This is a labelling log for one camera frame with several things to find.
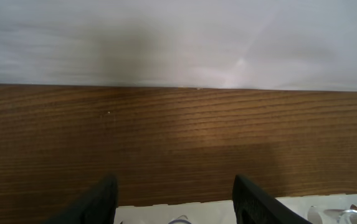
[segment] wooden surface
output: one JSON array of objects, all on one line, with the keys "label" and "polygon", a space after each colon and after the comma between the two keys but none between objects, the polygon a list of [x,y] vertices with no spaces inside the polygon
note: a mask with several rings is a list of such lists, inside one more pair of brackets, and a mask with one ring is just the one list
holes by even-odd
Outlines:
[{"label": "wooden surface", "polygon": [[0,223],[39,223],[107,173],[120,205],[357,193],[357,93],[0,85]]}]

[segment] wooden table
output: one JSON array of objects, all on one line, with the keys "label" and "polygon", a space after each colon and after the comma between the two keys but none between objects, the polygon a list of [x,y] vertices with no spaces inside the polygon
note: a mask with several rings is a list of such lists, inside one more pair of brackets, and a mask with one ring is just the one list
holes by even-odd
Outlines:
[{"label": "wooden table", "polygon": [[120,205],[357,193],[357,93],[0,85],[0,223],[39,223],[107,173]]}]

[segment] white sheet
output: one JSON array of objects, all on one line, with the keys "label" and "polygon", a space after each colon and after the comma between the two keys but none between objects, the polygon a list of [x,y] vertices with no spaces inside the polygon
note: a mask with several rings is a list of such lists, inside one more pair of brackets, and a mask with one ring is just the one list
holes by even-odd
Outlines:
[{"label": "white sheet", "polygon": [[357,91],[357,1],[0,0],[0,83]]}]

